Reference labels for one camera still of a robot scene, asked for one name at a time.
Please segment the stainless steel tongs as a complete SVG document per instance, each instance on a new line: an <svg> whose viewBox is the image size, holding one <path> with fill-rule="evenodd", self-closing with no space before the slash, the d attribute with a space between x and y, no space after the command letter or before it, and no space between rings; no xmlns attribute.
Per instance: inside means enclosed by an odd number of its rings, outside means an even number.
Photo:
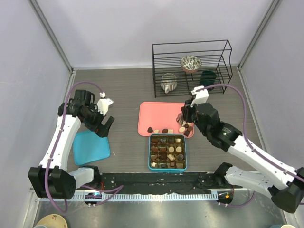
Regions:
<svg viewBox="0 0 304 228"><path fill-rule="evenodd" d="M177 118L176 118L176 122L180 125L183 126L184 125L184 119L183 119L183 114L179 113Z"/></svg>

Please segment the blue tin lid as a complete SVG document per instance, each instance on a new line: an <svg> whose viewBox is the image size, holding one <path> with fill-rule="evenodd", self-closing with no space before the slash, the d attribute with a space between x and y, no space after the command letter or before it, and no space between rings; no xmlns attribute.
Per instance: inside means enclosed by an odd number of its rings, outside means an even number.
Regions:
<svg viewBox="0 0 304 228"><path fill-rule="evenodd" d="M77 166L103 160L111 155L107 137L99 137L92 131L82 131L73 140L74 163Z"/></svg>

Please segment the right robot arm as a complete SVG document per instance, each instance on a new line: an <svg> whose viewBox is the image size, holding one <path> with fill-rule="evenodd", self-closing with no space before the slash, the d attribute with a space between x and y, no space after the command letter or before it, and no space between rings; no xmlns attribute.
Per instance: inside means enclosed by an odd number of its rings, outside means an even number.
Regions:
<svg viewBox="0 0 304 228"><path fill-rule="evenodd" d="M296 212L304 198L303 168L289 166L254 145L245 132L221 121L218 111L209 103L195 104L186 100L181 112L183 119L194 123L214 147L257 170L251 173L224 162L215 171L217 186L224 188L230 184L248 188L267 196L281 210Z"/></svg>

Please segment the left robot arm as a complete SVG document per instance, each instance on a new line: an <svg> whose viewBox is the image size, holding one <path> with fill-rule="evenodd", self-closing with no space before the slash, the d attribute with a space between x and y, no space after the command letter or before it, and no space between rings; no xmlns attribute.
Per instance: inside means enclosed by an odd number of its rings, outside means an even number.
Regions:
<svg viewBox="0 0 304 228"><path fill-rule="evenodd" d="M83 185L95 190L101 184L99 169L86 165L67 172L67 160L73 140L81 125L96 136L108 136L114 122L111 116L102 123L114 101L100 93L96 102L95 95L87 90L76 90L73 98L67 98L58 109L57 126L49 148L37 167L31 167L28 178L39 198L69 200L76 189Z"/></svg>

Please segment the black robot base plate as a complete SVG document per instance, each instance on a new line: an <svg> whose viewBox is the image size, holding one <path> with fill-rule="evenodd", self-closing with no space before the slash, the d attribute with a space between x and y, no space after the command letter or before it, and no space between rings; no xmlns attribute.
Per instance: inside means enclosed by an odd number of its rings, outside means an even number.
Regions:
<svg viewBox="0 0 304 228"><path fill-rule="evenodd" d="M103 173L98 184L88 184L95 189L112 190L123 185L120 194L162 195L178 193L201 194L212 189L231 189L233 187L213 173Z"/></svg>

